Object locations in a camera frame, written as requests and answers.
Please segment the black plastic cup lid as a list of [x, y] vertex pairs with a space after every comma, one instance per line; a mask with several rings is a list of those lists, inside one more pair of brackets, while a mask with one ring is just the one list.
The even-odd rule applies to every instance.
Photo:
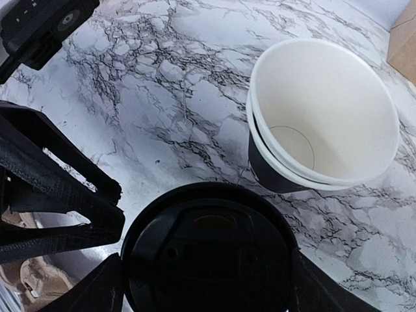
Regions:
[[297, 243], [260, 195], [193, 183], [153, 200], [125, 236], [125, 296], [133, 311], [286, 311]]

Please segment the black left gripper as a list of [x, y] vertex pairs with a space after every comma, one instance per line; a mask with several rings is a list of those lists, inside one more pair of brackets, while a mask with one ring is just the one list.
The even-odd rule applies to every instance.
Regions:
[[8, 54], [1, 64], [1, 82], [21, 64], [41, 70], [98, 6], [97, 0], [18, 1], [1, 20], [1, 39]]

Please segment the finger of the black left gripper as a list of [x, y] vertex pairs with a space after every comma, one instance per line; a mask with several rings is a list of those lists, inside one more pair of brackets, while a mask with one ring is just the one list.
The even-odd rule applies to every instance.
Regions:
[[1, 165], [19, 211], [119, 215], [121, 187], [42, 112], [1, 102]]
[[1, 262], [82, 250], [120, 240], [125, 222], [121, 209], [93, 194], [78, 194], [70, 204], [90, 223], [41, 229], [6, 226], [1, 230]]

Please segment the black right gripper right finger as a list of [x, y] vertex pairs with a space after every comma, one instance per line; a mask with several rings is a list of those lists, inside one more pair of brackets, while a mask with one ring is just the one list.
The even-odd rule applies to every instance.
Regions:
[[377, 311], [323, 272], [299, 249], [291, 253], [289, 311]]

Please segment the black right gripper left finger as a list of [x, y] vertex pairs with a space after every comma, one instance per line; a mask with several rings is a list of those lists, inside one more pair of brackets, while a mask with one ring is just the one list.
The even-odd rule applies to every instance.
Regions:
[[123, 293], [122, 262], [120, 256], [114, 253], [70, 291], [40, 311], [118, 312], [122, 310]]

